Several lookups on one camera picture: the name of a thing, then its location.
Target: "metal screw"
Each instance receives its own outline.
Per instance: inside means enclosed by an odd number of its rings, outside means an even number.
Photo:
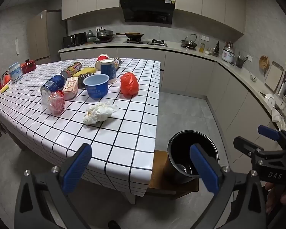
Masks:
[[[52,169],[51,169],[51,172],[53,172],[53,173],[56,173],[56,172],[58,172],[59,171],[59,167],[58,166],[54,166],[54,167],[52,167]]]
[[[229,166],[223,166],[221,169],[225,173],[228,173],[231,170]]]
[[[31,171],[27,169],[27,170],[24,171],[23,174],[27,177],[27,176],[29,176],[31,174]]]
[[[251,170],[250,173],[251,173],[251,175],[252,175],[253,177],[256,177],[256,176],[257,176],[257,171],[256,171],[256,170]]]

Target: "microwave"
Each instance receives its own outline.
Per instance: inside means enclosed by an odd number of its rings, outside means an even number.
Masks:
[[[64,47],[73,47],[77,45],[83,45],[87,42],[87,33],[76,33],[63,38]]]

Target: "blue gripper pad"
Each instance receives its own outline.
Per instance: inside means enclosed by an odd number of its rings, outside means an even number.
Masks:
[[[196,144],[192,145],[190,148],[190,158],[207,190],[213,194],[217,194],[219,191],[218,176],[197,148]]]
[[[76,158],[63,176],[62,191],[65,194],[73,192],[91,159],[92,149],[90,145],[85,144],[84,148],[80,148],[78,151],[80,150],[79,155],[75,154],[73,156]]]
[[[257,131],[260,135],[264,135],[265,137],[270,138],[272,140],[277,141],[280,139],[280,133],[277,130],[274,130],[272,128],[259,125],[259,127],[257,128]]]

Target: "human hand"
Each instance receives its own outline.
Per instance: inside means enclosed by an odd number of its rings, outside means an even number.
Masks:
[[[275,205],[280,201],[282,204],[286,205],[286,191],[279,192],[278,188],[275,187],[274,183],[266,183],[265,189],[269,190],[269,193],[267,195],[267,201],[266,201],[266,213],[270,213]]]

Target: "trash can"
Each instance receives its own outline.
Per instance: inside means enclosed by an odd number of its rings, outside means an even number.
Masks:
[[[218,162],[217,149],[209,137],[198,131],[181,131],[176,133],[168,143],[168,157],[163,169],[163,174],[168,181],[187,183],[194,178],[200,178],[190,159],[190,147],[193,144],[200,144],[205,152]]]

